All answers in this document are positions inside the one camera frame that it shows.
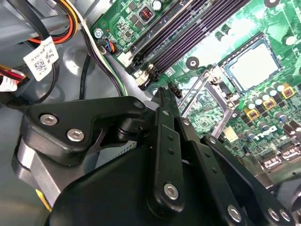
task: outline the white wire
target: white wire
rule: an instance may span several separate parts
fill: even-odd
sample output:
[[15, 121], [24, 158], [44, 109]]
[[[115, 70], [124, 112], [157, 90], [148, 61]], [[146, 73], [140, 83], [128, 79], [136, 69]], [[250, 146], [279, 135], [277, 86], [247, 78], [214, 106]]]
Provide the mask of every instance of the white wire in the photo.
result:
[[[115, 75], [115, 77], [119, 80], [119, 78], [117, 77], [117, 74], [114, 72], [114, 70], [111, 68], [111, 66], [108, 64], [108, 62], [105, 60], [104, 56], [100, 53], [100, 51], [98, 50], [98, 47], [89, 31], [89, 28], [87, 26], [86, 21], [84, 20], [84, 18], [82, 17], [82, 15], [79, 13], [79, 11], [75, 8], [75, 6], [70, 2], [70, 0], [65, 0], [65, 2], [68, 3], [68, 5], [73, 9], [73, 11], [76, 13], [79, 21], [80, 21], [80, 25], [82, 26], [82, 28], [85, 30], [90, 43], [92, 45], [93, 51], [96, 53], [96, 56], [99, 58], [99, 60], [105, 65], [105, 67], [112, 73]], [[121, 86], [123, 87], [125, 94], [127, 95], [127, 89], [124, 87], [124, 85], [122, 84], [122, 82], [119, 80], [119, 83], [121, 84]]]

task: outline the barcode label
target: barcode label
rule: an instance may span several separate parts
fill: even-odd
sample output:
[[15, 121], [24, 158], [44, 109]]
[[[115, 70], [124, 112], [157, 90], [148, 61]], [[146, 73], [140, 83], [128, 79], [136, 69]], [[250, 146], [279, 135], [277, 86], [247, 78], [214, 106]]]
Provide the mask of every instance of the barcode label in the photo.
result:
[[58, 60], [58, 53], [52, 37], [42, 41], [39, 47], [23, 58], [33, 76], [41, 81], [52, 70], [52, 64]]
[[0, 92], [14, 92], [18, 88], [17, 81], [3, 76], [2, 83], [0, 85]]

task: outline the motherboard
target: motherboard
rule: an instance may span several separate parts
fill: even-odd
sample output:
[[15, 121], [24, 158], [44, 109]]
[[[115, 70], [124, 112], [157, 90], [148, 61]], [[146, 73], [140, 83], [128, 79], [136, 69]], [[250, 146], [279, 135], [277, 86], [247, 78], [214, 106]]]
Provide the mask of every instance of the motherboard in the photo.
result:
[[176, 90], [200, 137], [266, 173], [300, 157], [299, 0], [116, 0], [95, 30], [142, 90]]

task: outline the mounting screw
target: mounting screw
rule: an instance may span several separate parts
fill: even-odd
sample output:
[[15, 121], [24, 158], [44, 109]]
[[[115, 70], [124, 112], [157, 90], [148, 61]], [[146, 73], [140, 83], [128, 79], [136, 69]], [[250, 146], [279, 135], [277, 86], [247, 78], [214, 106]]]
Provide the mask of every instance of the mounting screw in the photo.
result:
[[229, 205], [227, 207], [228, 213], [229, 215], [232, 217], [233, 220], [235, 220], [236, 222], [241, 222], [241, 215], [239, 213], [239, 211], [232, 205]]
[[280, 214], [284, 218], [284, 220], [286, 220], [288, 222], [291, 221], [290, 217], [288, 216], [288, 214], [284, 210], [280, 209]]
[[278, 216], [278, 214], [271, 208], [268, 208], [268, 212], [270, 214], [270, 216], [275, 220], [275, 221], [279, 221], [280, 218]]
[[71, 129], [67, 132], [67, 137], [73, 142], [80, 142], [85, 138], [85, 135], [79, 129]]
[[209, 141], [212, 143], [212, 144], [216, 144], [216, 141], [214, 140], [214, 138], [212, 138], [212, 137], [209, 137]]
[[134, 101], [134, 105], [138, 108], [143, 108], [143, 104], [140, 103], [139, 101]]
[[165, 184], [164, 192], [171, 200], [177, 200], [179, 198], [179, 191], [173, 184]]
[[40, 117], [40, 121], [42, 124], [47, 126], [54, 126], [57, 124], [57, 118], [54, 115], [51, 114], [44, 114]]
[[187, 120], [187, 119], [183, 119], [183, 122], [186, 126], [189, 126], [190, 125], [190, 122]]
[[101, 39], [103, 37], [103, 32], [100, 28], [96, 28], [94, 30], [94, 36], [97, 38], [97, 39]]

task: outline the qr code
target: qr code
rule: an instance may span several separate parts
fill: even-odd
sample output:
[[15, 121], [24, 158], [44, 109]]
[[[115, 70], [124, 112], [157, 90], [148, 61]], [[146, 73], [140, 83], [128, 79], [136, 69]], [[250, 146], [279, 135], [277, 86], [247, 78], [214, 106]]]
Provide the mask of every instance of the qr code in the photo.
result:
[[39, 60], [38, 62], [36, 62], [34, 64], [34, 67], [40, 73], [45, 72], [47, 70], [47, 66], [46, 66], [45, 62], [42, 59]]

